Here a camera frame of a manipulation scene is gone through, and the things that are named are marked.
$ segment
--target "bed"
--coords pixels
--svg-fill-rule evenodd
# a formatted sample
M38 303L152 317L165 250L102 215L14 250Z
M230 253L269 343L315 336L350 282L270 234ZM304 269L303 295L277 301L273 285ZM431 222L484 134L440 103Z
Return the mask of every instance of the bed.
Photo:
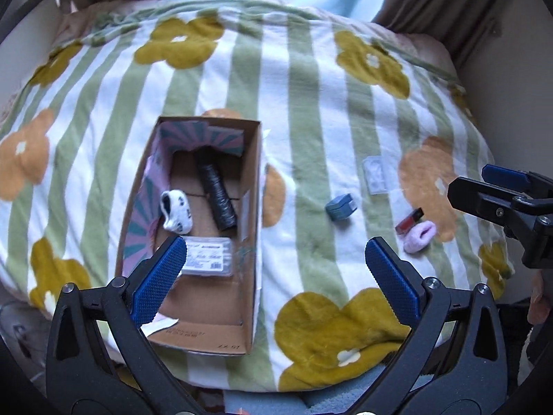
M425 35L284 0L99 3L65 17L4 111L0 278L46 314L63 284L106 285L118 250L137 252L121 236L124 212L159 115L262 122L254 348L233 358L157 347L193 385L323 388L396 351L409 330L364 263L373 236L448 287L487 282L498 298L512 273L504 234L446 198L455 177L480 179L493 158L446 49ZM333 224L324 206L346 193L358 210ZM418 207L438 235L408 255L394 226Z

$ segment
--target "green stripe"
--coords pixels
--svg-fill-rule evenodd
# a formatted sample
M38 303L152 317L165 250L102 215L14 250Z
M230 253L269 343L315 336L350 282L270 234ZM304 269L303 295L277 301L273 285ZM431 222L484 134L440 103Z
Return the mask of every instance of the green stripe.
M71 118L67 129L56 145L54 156L55 168L52 173L48 194L48 224L44 230L44 235L50 241L54 255L58 257L63 256L67 239L67 210L64 195L69 172L71 167L73 167L79 147L85 136L85 131L90 122L90 114L95 106L102 80L113 67L123 50L131 45L134 34L130 33L121 36L115 48L109 52L101 65L94 70L88 81L82 86L75 106L74 116Z
M110 278L107 276L107 250L117 173L151 67L132 62L126 69L121 78L110 121L106 125L94 159L94 178L88 194L80 248L93 287L106 285Z
M62 85L58 93L54 95L50 107L57 117L59 106L63 100L81 79L85 71L88 69L92 60L96 57L98 51L88 50L75 69L71 72L67 81ZM40 101L44 97L47 87L40 88L32 99L31 104L27 108L23 117L23 124L28 123L35 115ZM12 276L20 290L27 293L27 269L28 269L28 228L31 213L33 186L29 183L19 193L16 200L12 203L12 209L9 215L8 224L8 257L6 259L6 270Z
M263 17L241 14L232 50L226 107L250 120L258 118L262 41Z
M422 71L416 66L413 66L413 72L415 79L421 88L422 96L427 103L428 110L436 121L436 126L438 127L438 137L452 145L453 149L454 129L440 96L434 90L433 85L426 73L422 73ZM472 251L468 234L468 225L463 214L457 214L455 223L457 226L455 233L457 247L465 266L469 288L472 289L481 281L479 267L475 266L475 264L478 264L480 261L474 251Z
M381 156L378 142L374 101L369 85L346 74L347 112L355 154L357 178L361 191L363 216L367 238L381 236L394 249L395 241L392 209L388 194L371 195L363 171L363 160L368 156Z
M306 292L323 294L342 307L349 296L336 264L334 230L325 212L331 193L319 113L319 66L309 24L291 15L288 51L288 119L299 272Z
M463 120L465 129L467 131L467 177L476 181L482 181L480 174L480 167L478 166L478 157L480 155L480 139L478 131L475 126L467 119L465 114L460 112L460 118ZM480 239L485 245L491 245L491 226L485 220L477 217L478 220L478 232L480 233Z
M10 111L6 120L4 120L4 123L0 126L0 140L2 140L4 136L12 130L19 115L19 111L23 109L23 106L25 106L27 98L29 97L29 94L31 93L31 90L33 88L34 87L32 85L26 85L23 91L21 91L21 93L18 95L16 102L13 104L12 110Z
M397 134L402 148L402 156L404 156L406 153L420 148L419 119L408 100L397 98L394 100L397 111ZM453 269L443 249L443 244L434 238L430 246L423 250L423 254L436 270L436 278L447 287L455 287Z
M215 9L199 11L195 18L216 16ZM198 91L204 64L186 70L175 70L169 84L161 114L165 117L192 117L196 112Z
M232 50L225 106L240 113L243 118L256 120L258 119L263 18L242 13L238 19L237 33ZM277 390L269 357L265 311L262 306L259 308L251 353L242 357L227 357L225 364L229 388L265 392Z
M250 392L276 392L265 328L265 310L261 303L251 353L242 357L228 357L225 362L229 388L247 389Z

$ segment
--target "orange flower pattern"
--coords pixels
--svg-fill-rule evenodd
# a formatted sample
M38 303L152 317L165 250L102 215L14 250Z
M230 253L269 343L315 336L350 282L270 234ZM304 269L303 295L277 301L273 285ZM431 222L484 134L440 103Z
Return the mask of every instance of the orange flower pattern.
M29 124L0 143L0 200L13 201L25 185L40 184L48 165L50 142L46 132L54 122L44 109Z
M447 187L457 177L452 146L439 137L426 138L420 148L402 157L397 174L405 199L436 224L438 239L453 240L457 213L447 199Z

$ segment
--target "open cardboard box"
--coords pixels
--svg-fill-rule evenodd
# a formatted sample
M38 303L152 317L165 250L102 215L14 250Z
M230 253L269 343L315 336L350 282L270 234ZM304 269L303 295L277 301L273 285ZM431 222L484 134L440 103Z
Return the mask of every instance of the open cardboard box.
M182 150L178 142L169 146L164 144L163 130L183 127L185 125L178 123L186 121L207 123L209 129L214 131L230 128L243 132L242 154L219 156L223 183L236 210L237 228L218 231L192 153ZM221 144L236 145L236 141L233 144L223 141ZM231 239L233 274L230 277L180 276L159 309L159 313L178 319L178 322L150 334L150 341L211 354L240 355L251 351L260 288L256 274L259 275L260 262L257 252L261 146L261 124L258 121L206 117L161 117L158 120L138 169L133 197L129 199L126 209L126 223L121 236L124 242L120 242L116 272L128 276L139 262L142 252L145 251L144 256L149 257L150 251L155 251L170 234L162 227L164 220L160 217L159 197L164 190L178 188L185 192L190 203L194 226L189 235ZM144 215L150 216L151 220L143 223ZM139 251L133 248L133 245L141 245L136 240L136 233L142 232L137 226L146 231L144 248Z

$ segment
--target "cardboard box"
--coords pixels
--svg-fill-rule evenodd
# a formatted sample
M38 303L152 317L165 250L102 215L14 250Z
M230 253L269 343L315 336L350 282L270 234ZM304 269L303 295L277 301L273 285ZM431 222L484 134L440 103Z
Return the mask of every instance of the cardboard box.
M191 152L177 150L171 158L166 159L156 155L154 150L159 148L159 136L156 136L156 132L166 121L202 121L207 122L210 127L231 128L243 132L242 155L220 155L219 162L223 183L236 210L237 228L218 231ZM134 197L129 199L126 209L127 223L124 224L121 236L121 239L125 240L120 242L117 273L129 274L129 270L126 270L126 273L123 270L125 267L128 268L128 264L124 264L123 261L123 251L130 237L127 232L128 222L133 219L136 201L141 197L140 192L145 186L144 172L151 170L154 161L165 160L171 161L169 188L184 191L190 203L194 226L189 235L231 238L233 274L230 277L179 277L159 309L162 315L179 321L168 329L149 335L150 341L172 348L211 354L240 355L251 351L260 287L256 282L256 252L261 148L261 124L258 121L203 117L170 117L158 120L139 166L132 193ZM162 223L161 216L161 219L156 219L155 223L152 223L155 226L148 229L153 248L159 247L169 234L162 228Z

